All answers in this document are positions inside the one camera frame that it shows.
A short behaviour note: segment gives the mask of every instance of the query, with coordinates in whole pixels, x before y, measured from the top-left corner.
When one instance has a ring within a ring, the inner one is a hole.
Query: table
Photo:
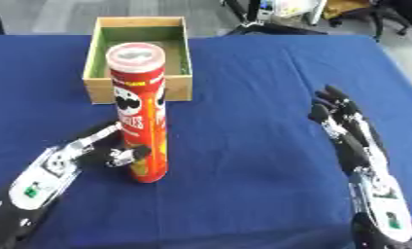
[[[91,105],[88,36],[0,37],[0,187],[45,147],[116,116]],[[412,87],[363,36],[189,40],[192,102],[168,103],[170,170],[137,184],[96,165],[31,248],[340,248],[350,199],[315,89],[356,100],[381,133],[412,212]]]

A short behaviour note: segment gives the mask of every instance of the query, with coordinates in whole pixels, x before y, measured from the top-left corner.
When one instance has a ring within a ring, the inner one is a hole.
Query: floor
[[[0,14],[10,34],[90,34],[99,16],[185,16],[190,37],[221,35],[238,23],[219,0],[0,0]],[[380,45],[412,82],[412,29],[400,37],[395,34],[398,26],[386,24]],[[316,29],[373,34],[364,20],[347,20],[338,28],[321,21]]]

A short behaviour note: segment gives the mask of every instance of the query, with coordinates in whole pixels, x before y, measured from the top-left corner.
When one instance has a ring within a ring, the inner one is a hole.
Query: wooden box
[[[184,18],[98,18],[83,75],[92,103],[114,102],[105,54],[113,45],[126,42],[148,42],[162,47],[166,57],[166,100],[192,99],[192,70]]]

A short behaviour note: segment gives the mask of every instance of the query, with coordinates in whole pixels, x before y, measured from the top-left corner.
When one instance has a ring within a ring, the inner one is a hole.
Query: pringles mascot face
[[[136,115],[140,112],[142,101],[137,94],[119,87],[114,87],[114,92],[119,112],[125,116]]]

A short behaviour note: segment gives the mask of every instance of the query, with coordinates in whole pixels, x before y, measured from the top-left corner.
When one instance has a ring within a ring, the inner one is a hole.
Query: white object
[[[311,25],[316,25],[318,21],[320,21],[321,15],[323,14],[323,10],[326,7],[327,0],[321,0],[320,3],[313,9],[311,13],[309,13],[309,23]]]
[[[275,0],[275,16],[291,18],[312,12],[319,4],[318,0]]]

